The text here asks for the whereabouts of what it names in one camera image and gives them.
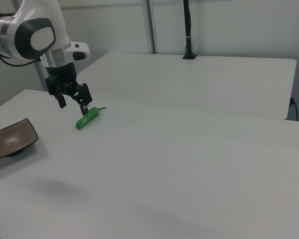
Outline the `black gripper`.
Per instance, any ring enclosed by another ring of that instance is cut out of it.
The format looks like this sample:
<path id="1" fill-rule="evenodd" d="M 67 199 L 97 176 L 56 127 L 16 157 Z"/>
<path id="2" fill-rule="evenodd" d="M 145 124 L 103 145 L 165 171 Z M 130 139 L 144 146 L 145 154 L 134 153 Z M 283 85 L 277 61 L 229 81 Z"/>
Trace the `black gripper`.
<path id="1" fill-rule="evenodd" d="M 87 84 L 78 84 L 77 73 L 74 63 L 69 63 L 61 67 L 47 67 L 48 77 L 45 79 L 50 95 L 54 96 L 60 108 L 66 107 L 63 95 L 71 96 L 79 106 L 83 116 L 88 113 L 88 105 L 92 102 Z"/>

